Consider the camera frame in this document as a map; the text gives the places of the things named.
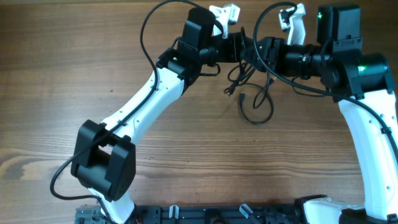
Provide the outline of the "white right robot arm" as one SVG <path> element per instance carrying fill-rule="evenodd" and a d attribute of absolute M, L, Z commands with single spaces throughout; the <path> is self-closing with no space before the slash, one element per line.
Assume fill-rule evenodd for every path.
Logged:
<path fill-rule="evenodd" d="M 241 60 L 296 87 L 296 78 L 319 77 L 322 89 L 338 104 L 353 138 L 364 184 L 364 204 L 325 195 L 296 200 L 301 223 L 397 222 L 397 117 L 395 83 L 387 59 L 362 53 L 361 10 L 357 4 L 318 8 L 317 44 L 304 45 L 303 6 L 279 4 L 288 39 L 240 33 Z"/>

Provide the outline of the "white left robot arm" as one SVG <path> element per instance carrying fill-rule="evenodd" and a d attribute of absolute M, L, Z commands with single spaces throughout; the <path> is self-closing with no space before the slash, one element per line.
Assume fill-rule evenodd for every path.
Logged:
<path fill-rule="evenodd" d="M 239 13 L 235 4 L 190 9 L 182 35 L 150 62 L 153 72 L 144 86 L 102 122 L 88 120 L 80 127 L 70 172 L 99 200 L 107 222 L 127 223 L 136 210 L 128 192 L 136 146 L 153 122 L 203 75 L 204 65 L 239 60 L 240 36 L 228 32 Z"/>

